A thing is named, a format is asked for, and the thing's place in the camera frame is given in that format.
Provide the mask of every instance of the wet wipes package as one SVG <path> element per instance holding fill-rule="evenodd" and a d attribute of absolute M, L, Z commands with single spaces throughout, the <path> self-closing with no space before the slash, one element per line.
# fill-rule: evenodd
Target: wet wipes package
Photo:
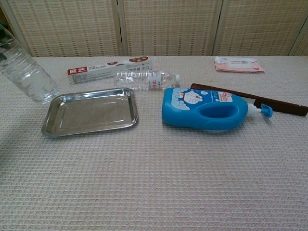
<path fill-rule="evenodd" d="M 247 57 L 215 57 L 217 71 L 265 72 L 257 59 Z"/>

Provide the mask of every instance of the blue plastic bottle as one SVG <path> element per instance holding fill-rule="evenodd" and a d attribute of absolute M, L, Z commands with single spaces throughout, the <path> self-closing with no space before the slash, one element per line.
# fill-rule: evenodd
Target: blue plastic bottle
<path fill-rule="evenodd" d="M 272 108 L 257 109 L 241 97 L 222 91 L 168 88 L 165 90 L 162 120 L 176 127 L 229 130 L 256 112 L 271 117 Z"/>

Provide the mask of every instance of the stainless steel tray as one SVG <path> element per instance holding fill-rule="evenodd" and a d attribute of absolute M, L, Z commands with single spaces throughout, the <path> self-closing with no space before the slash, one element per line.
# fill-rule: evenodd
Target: stainless steel tray
<path fill-rule="evenodd" d="M 42 133 L 59 137 L 126 128 L 137 119 L 135 95 L 131 89 L 64 94 L 52 100 Z"/>

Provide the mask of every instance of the plastic water bottle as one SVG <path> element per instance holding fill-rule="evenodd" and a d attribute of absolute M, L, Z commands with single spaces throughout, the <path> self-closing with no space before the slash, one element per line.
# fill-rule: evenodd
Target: plastic water bottle
<path fill-rule="evenodd" d="M 131 89 L 164 89 L 180 84 L 180 76 L 169 72 L 151 70 L 147 72 L 119 72 L 115 76 L 115 85 Z"/>
<path fill-rule="evenodd" d="M 54 80 L 1 25 L 0 72 L 36 103 L 48 103 L 59 94 Z"/>

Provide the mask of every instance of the table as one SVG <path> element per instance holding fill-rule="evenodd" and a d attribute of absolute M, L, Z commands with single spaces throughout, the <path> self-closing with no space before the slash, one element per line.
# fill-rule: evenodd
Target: table
<path fill-rule="evenodd" d="M 36 58 L 61 93 L 68 68 L 126 57 Z M 308 57 L 257 57 L 264 74 L 218 73 L 214 57 L 153 57 L 155 69 L 193 82 L 308 104 Z M 46 138 L 48 105 L 3 76 L 0 229 L 235 231 L 308 229 L 308 119 L 256 115 L 208 132 L 162 124 L 161 90 L 136 91 L 139 122 L 126 129 Z"/>

